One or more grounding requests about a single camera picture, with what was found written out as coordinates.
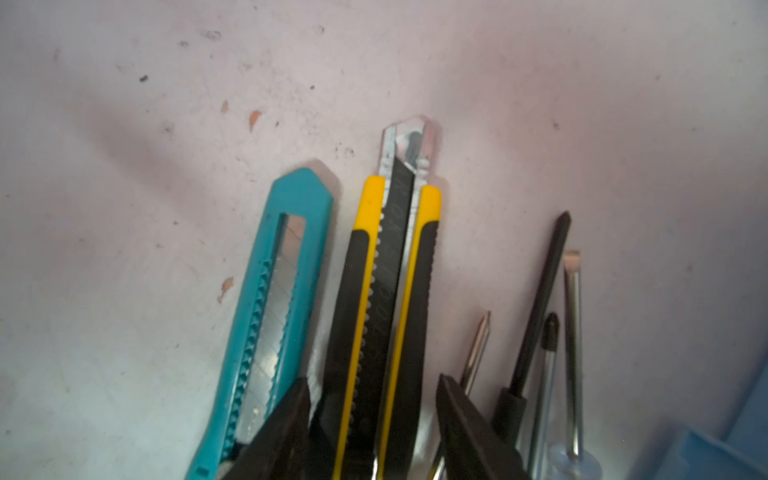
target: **screwdriver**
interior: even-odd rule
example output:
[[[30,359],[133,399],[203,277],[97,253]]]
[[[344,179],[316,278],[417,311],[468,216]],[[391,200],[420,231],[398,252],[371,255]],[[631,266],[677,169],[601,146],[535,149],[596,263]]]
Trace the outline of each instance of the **screwdriver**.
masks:
[[[504,442],[515,447],[520,432],[525,405],[527,403],[523,397],[523,388],[525,380],[528,377],[528,371],[531,369],[531,361],[537,349],[541,331],[544,329],[544,313],[549,303],[549,296],[552,293],[554,278],[558,274],[558,267],[563,256],[565,239],[568,236],[568,229],[571,227],[571,214],[565,211],[554,224],[554,231],[549,243],[547,258],[544,262],[544,269],[541,271],[541,278],[536,289],[536,297],[531,308],[531,315],[528,317],[528,325],[525,327],[523,342],[520,345],[518,361],[515,364],[515,372],[512,374],[512,381],[508,389],[502,389],[498,395],[496,409],[493,412],[491,427]]]

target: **yellow and black utility knife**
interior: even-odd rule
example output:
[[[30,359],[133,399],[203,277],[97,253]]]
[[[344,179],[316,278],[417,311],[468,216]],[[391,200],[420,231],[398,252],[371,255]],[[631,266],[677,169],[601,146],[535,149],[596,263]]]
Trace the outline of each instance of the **yellow and black utility knife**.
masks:
[[[349,240],[304,468],[312,480],[406,478],[422,394],[440,190],[429,120],[390,125]]]

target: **white surface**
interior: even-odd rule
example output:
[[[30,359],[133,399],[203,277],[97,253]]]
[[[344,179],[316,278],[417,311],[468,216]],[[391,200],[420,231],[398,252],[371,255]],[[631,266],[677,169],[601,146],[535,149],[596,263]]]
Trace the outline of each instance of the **white surface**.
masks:
[[[763,0],[0,2],[2,477],[180,478],[271,182],[316,158],[341,186],[328,322],[381,130],[415,113],[443,136],[422,419],[486,308],[490,413],[568,208],[605,478],[670,419],[721,433],[768,346],[766,23]]]

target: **teal plastic handle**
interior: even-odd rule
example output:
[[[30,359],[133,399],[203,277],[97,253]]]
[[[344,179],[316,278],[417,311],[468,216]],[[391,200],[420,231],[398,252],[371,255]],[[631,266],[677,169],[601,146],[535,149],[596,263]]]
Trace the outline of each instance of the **teal plastic handle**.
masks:
[[[234,446],[237,419],[240,416],[248,372],[259,339],[263,309],[269,294],[275,252],[285,215],[304,217],[306,226],[265,419],[296,379],[315,299],[332,207],[333,197],[308,168],[287,174],[272,184],[237,302],[214,399],[214,410],[187,472],[187,480],[215,478],[219,464],[230,456]]]

